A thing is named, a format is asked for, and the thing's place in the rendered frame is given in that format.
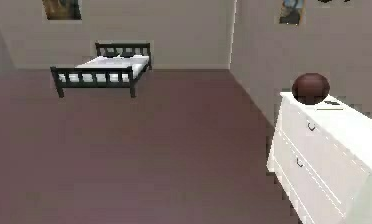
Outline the black framed white bed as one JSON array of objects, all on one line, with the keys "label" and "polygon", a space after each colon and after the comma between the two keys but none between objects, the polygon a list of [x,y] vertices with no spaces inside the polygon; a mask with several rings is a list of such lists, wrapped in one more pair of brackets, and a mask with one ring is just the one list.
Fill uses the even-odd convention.
[{"label": "black framed white bed", "polygon": [[136,84],[152,69],[151,44],[95,43],[97,56],[75,67],[51,66],[59,98],[67,88],[128,88],[136,97]]}]

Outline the dark brown ball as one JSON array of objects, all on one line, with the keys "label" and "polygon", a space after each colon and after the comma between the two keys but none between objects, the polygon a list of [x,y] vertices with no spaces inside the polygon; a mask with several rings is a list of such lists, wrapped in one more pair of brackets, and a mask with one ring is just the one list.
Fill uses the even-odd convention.
[{"label": "dark brown ball", "polygon": [[315,105],[328,96],[330,84],[327,78],[319,73],[305,73],[296,78],[291,91],[298,102]]}]

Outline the blue and black framed picture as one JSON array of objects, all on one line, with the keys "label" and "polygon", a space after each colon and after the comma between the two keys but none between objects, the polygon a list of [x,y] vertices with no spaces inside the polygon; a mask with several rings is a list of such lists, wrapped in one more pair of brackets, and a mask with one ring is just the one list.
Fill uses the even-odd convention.
[{"label": "blue and black framed picture", "polygon": [[302,18],[305,0],[283,0],[279,15],[279,23],[299,25]]}]

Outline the white chest of drawers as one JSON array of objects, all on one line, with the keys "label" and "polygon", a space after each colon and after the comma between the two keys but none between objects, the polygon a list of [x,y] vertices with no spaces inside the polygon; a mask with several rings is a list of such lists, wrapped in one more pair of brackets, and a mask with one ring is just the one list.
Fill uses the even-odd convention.
[{"label": "white chest of drawers", "polygon": [[372,224],[372,119],[282,92],[266,167],[299,224]]}]

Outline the dark yellowish framed picture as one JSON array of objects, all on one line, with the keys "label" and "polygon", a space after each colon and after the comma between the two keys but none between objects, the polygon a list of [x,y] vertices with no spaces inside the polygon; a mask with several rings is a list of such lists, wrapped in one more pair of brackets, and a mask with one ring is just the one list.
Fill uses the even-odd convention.
[{"label": "dark yellowish framed picture", "polygon": [[79,0],[42,0],[48,20],[81,20]]}]

